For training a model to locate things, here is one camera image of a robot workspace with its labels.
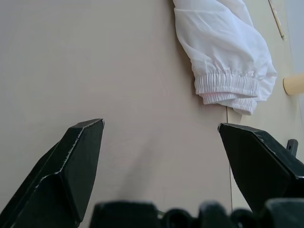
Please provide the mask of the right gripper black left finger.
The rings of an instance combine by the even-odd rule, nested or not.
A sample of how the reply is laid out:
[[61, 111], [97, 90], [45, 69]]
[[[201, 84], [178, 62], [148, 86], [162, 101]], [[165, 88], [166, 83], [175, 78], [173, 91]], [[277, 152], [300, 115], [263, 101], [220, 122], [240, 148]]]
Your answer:
[[0, 214], [2, 228], [77, 228], [93, 190], [103, 119], [68, 128], [35, 164]]

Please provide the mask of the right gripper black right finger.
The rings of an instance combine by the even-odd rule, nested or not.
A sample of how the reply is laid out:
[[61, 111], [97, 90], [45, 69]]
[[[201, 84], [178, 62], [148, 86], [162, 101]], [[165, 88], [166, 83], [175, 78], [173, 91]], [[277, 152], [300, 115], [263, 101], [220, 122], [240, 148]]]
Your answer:
[[304, 165], [268, 132], [221, 123], [222, 139], [236, 184], [253, 212], [274, 198], [303, 198]]

